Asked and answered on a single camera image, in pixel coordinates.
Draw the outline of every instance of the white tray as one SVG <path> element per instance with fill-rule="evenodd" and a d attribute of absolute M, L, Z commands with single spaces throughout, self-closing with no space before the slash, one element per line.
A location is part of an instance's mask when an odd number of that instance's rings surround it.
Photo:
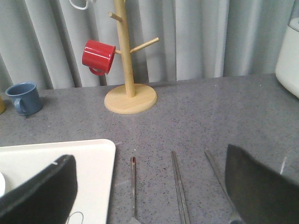
<path fill-rule="evenodd" d="M 77 166 L 78 193 L 68 224 L 105 224 L 115 157 L 110 140 L 0 147 L 6 188 L 16 188 L 63 154 L 74 155 Z"/>

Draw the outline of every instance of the red mug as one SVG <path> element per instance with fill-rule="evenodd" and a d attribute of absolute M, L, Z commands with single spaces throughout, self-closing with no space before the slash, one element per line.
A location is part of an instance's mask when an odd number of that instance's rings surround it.
<path fill-rule="evenodd" d="M 82 64 L 93 74 L 102 76 L 110 71 L 114 54 L 115 46 L 89 40 L 83 51 Z"/>

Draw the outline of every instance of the curtain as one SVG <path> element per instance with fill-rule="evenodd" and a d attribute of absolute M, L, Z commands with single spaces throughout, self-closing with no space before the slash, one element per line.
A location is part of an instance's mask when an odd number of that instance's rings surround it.
<path fill-rule="evenodd" d="M 73 0 L 84 6 L 84 0 Z M 136 83 L 274 73 L 294 0 L 126 0 Z M 119 49 L 112 0 L 0 0 L 0 91 L 123 84 L 121 58 L 98 77 L 82 64 L 89 39 Z"/>

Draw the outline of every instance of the chopstick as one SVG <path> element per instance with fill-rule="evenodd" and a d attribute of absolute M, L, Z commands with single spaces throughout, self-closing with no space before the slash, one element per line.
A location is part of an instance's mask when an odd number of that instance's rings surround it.
<path fill-rule="evenodd" d="M 177 160 L 175 151 L 171 152 L 171 158 L 172 158 L 174 181 L 175 181 L 176 190 L 177 190 L 178 210 L 179 210 L 179 214 L 181 217 L 181 223 L 182 224 L 190 224 L 188 210 L 187 210 L 187 204 L 185 201 L 183 184 L 182 184 L 181 175 L 180 175 L 179 169 L 178 169 L 178 160 Z"/>

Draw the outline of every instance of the countertop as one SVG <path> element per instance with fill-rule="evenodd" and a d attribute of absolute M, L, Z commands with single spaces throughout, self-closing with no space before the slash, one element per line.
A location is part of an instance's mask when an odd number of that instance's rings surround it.
<path fill-rule="evenodd" d="M 224 174 L 228 144 L 299 180 L 288 164 L 298 158 L 299 99 L 274 74 L 152 83 L 158 102 L 120 115 L 104 97 L 112 86 L 40 90 L 43 109 L 29 117 L 7 106 L 0 115 L 0 146 L 88 139 L 116 144 L 109 224 L 131 217 L 130 157 L 136 157 L 136 207 L 142 224 L 180 223 L 171 162 L 177 152 L 192 224 L 222 224 L 231 207 L 207 161 L 209 149 Z"/>

